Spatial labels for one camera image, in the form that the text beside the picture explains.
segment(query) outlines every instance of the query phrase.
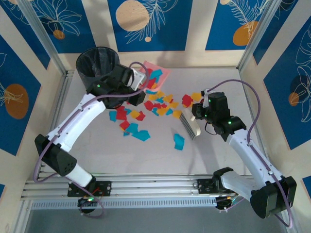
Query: blue paper scrap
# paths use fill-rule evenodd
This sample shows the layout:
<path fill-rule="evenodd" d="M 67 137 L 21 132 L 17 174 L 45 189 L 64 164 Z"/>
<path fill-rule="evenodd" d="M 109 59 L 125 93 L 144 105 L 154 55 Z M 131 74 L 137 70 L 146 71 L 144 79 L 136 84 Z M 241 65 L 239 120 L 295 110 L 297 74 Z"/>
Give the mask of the blue paper scrap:
<path fill-rule="evenodd" d="M 155 95 L 156 93 L 157 93 L 157 91 L 156 92 L 152 92 L 152 91 L 146 90 L 146 94 L 149 94 L 149 95 Z"/>
<path fill-rule="evenodd" d="M 147 130 L 141 130 L 139 132 L 132 134 L 132 136 L 135 138 L 138 138 L 139 140 L 143 142 L 150 138 L 150 134 L 148 133 Z"/>
<path fill-rule="evenodd" d="M 174 142 L 175 142 L 175 149 L 183 150 L 184 144 L 185 144 L 185 139 L 182 136 L 175 133 L 174 134 Z"/>
<path fill-rule="evenodd" d="M 109 118 L 111 121 L 116 122 L 117 121 L 116 116 L 117 116 L 117 111 L 110 111 L 109 112 Z"/>
<path fill-rule="evenodd" d="M 160 76 L 162 74 L 163 74 L 162 70 L 160 69 L 154 70 L 150 75 L 150 79 L 156 78 L 155 83 L 158 83 L 160 80 Z"/>
<path fill-rule="evenodd" d="M 303 183 L 305 184 L 307 192 L 311 198 L 311 176 L 305 177 L 302 180 L 303 180 Z"/>
<path fill-rule="evenodd" d="M 138 124 L 131 123 L 130 126 L 126 129 L 129 133 L 137 133 L 138 132 Z"/>
<path fill-rule="evenodd" d="M 168 115 L 170 115 L 170 114 L 172 114 L 173 113 L 173 110 L 170 108 L 167 112 L 166 112 L 166 115 L 168 116 Z"/>
<path fill-rule="evenodd" d="M 132 110 L 129 108 L 125 108 L 124 110 L 127 111 L 127 113 L 126 113 L 127 115 L 129 115 L 132 112 Z"/>
<path fill-rule="evenodd" d="M 153 109 L 151 110 L 151 112 L 153 112 L 155 115 L 159 116 L 159 113 L 157 113 L 157 108 L 153 108 Z"/>
<path fill-rule="evenodd" d="M 156 99 L 156 101 L 158 101 L 159 103 L 164 103 L 163 97 Z"/>

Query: brush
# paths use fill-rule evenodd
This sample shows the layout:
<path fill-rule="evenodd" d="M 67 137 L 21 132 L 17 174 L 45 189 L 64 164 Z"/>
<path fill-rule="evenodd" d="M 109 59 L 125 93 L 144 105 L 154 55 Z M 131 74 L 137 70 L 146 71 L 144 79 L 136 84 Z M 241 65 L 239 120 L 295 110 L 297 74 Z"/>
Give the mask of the brush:
<path fill-rule="evenodd" d="M 189 111 L 189 109 L 183 109 L 179 119 L 181 120 L 181 123 L 183 123 L 192 140 L 201 134 L 200 126 L 196 122 L 195 116 Z"/>

